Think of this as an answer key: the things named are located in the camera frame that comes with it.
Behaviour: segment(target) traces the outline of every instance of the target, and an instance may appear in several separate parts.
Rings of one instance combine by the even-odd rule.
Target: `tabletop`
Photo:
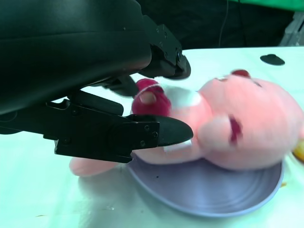
[[[198,90],[209,79],[246,69],[252,77],[280,84],[304,108],[304,47],[188,50],[192,74],[183,81],[158,81]],[[276,54],[284,66],[260,56]],[[135,80],[140,75],[133,75]],[[99,87],[84,91],[120,102],[124,114],[131,99]],[[281,228],[304,227],[304,165],[285,159],[285,186],[253,213],[225,219],[190,216],[146,193],[124,165],[104,174],[78,178],[70,158],[54,154],[54,142],[21,132],[0,135],[0,228]]]

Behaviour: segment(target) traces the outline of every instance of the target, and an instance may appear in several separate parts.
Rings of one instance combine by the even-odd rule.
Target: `stuffed pig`
[[[183,90],[172,96],[151,79],[137,85],[143,92],[135,97],[134,114],[170,116],[194,132],[189,142],[133,152],[148,163],[205,158],[230,170],[261,169],[280,162],[304,139],[304,113],[297,102],[279,85],[252,78],[245,70],[208,81],[186,100]],[[75,175],[88,176],[116,165],[73,158],[70,169]]]

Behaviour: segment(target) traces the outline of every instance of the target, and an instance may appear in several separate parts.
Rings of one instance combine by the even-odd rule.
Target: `screw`
[[[65,139],[63,139],[62,143],[63,143],[64,145],[68,145],[68,144],[71,143],[71,139],[70,139],[70,138],[65,138]]]
[[[158,137],[158,133],[157,132],[153,132],[152,135],[153,135],[154,138]]]
[[[72,110],[72,116],[77,116],[77,115],[79,115],[79,110],[73,109]]]

